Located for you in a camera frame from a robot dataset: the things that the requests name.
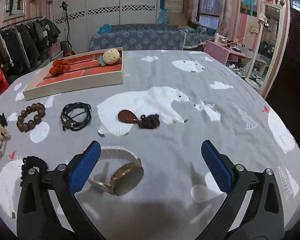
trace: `wooden bead bracelet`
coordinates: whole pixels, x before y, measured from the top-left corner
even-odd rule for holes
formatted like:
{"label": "wooden bead bracelet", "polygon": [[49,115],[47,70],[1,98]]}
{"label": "wooden bead bracelet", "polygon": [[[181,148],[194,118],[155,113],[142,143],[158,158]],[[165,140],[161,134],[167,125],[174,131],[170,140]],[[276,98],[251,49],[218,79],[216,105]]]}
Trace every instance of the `wooden bead bracelet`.
{"label": "wooden bead bracelet", "polygon": [[[28,114],[35,111],[38,111],[38,114],[34,116],[33,120],[30,120],[28,123],[24,123],[24,118],[26,118]],[[45,111],[46,108],[41,103],[32,104],[31,106],[27,106],[25,110],[22,110],[21,115],[18,116],[17,122],[17,127],[20,130],[20,132],[28,132],[29,130],[34,129],[35,126],[41,122],[41,118],[45,116]]]}

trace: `wristwatch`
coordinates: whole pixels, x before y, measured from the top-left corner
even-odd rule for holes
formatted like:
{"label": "wristwatch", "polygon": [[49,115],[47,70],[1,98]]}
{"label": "wristwatch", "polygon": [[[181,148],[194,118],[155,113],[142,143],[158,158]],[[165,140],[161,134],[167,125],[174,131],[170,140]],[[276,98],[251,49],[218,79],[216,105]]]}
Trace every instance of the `wristwatch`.
{"label": "wristwatch", "polygon": [[108,183],[88,178],[88,182],[93,187],[112,195],[121,196],[132,190],[141,181],[144,170],[141,160],[133,152],[117,146],[102,147],[99,160],[104,159],[124,159],[129,163],[119,168]]}

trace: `wardrobe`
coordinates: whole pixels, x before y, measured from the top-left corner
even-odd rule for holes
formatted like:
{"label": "wardrobe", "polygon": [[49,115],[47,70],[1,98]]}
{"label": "wardrobe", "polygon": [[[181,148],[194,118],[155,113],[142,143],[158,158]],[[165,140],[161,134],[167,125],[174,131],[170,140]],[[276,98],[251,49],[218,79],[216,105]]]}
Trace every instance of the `wardrobe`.
{"label": "wardrobe", "polygon": [[53,0],[61,41],[66,40],[68,30],[65,13],[60,8],[63,1],[68,4],[69,41],[77,54],[89,50],[91,37],[104,24],[154,24],[157,17],[157,0]]}

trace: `pink wall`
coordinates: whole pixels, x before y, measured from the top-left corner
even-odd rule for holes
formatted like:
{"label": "pink wall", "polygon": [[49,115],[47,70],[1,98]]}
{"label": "pink wall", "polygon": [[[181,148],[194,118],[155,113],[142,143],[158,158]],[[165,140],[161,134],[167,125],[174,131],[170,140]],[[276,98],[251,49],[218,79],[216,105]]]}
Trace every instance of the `pink wall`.
{"label": "pink wall", "polygon": [[30,0],[26,1],[26,16],[14,18],[8,21],[3,21],[4,19],[4,5],[6,0],[0,0],[0,28],[15,23],[24,19],[44,16],[48,19],[53,19],[53,6],[52,3],[47,3],[47,0],[35,0],[30,2]]}
{"label": "pink wall", "polygon": [[[258,13],[259,16],[263,2],[274,3],[268,0],[258,0]],[[258,17],[253,17],[247,14],[240,13],[241,0],[233,0],[232,14],[230,20],[230,27],[228,31],[228,38],[231,40],[238,38],[241,39],[248,35],[250,31],[250,26],[259,28]],[[258,35],[252,33],[245,37],[240,43],[243,43],[247,48],[255,49],[257,44]]]}

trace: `orange bow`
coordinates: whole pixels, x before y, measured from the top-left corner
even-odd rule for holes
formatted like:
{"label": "orange bow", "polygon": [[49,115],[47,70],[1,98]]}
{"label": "orange bow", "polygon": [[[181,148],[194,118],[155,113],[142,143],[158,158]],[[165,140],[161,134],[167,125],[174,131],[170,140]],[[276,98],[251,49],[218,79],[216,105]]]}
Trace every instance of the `orange bow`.
{"label": "orange bow", "polygon": [[52,68],[50,68],[49,73],[51,75],[63,74],[69,71],[70,63],[67,59],[58,59],[52,63]]}

